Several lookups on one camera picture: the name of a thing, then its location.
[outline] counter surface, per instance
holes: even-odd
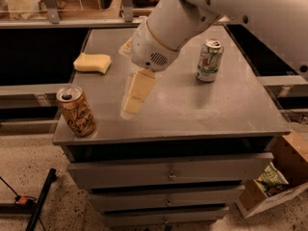
[[[118,48],[134,30],[92,30],[85,52],[108,54],[112,65],[105,75],[77,72],[73,83],[84,90],[97,127],[87,137],[78,138],[61,117],[55,144],[276,136],[290,132],[289,124],[223,26],[212,26],[192,38],[179,58],[166,71],[156,74],[157,83],[139,113],[131,119],[122,118],[125,89],[139,68],[119,55]],[[216,81],[204,83],[195,74],[201,44],[210,38],[222,41],[224,54]]]

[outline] can top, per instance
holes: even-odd
[[[68,103],[77,100],[83,93],[79,87],[66,87],[59,89],[57,92],[57,100],[60,102]]]
[[[215,48],[215,49],[219,49],[219,48],[222,47],[221,42],[216,38],[207,39],[205,44],[206,44],[206,46],[211,47],[211,48]]]

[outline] gray drawer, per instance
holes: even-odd
[[[169,224],[174,222],[216,220],[223,218],[229,211],[228,207],[205,207],[196,209],[167,210],[153,212],[132,212],[103,216],[107,227]]]
[[[68,172],[82,189],[193,182],[245,181],[260,176],[271,153],[122,160],[70,164]]]
[[[162,189],[136,192],[90,194],[89,201],[98,212],[168,208],[235,202],[244,186]]]

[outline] cardboard box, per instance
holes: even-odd
[[[236,204],[245,218],[295,198],[308,189],[308,142],[296,131],[278,139],[271,149],[273,164],[283,173],[291,187],[268,197],[255,180],[245,183],[245,190]]]

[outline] black pole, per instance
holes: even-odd
[[[37,205],[31,214],[26,231],[35,230],[42,206],[45,202],[46,196],[48,195],[51,183],[53,183],[56,179],[57,179],[56,170],[54,168],[51,168],[45,180],[44,186],[40,192]]]

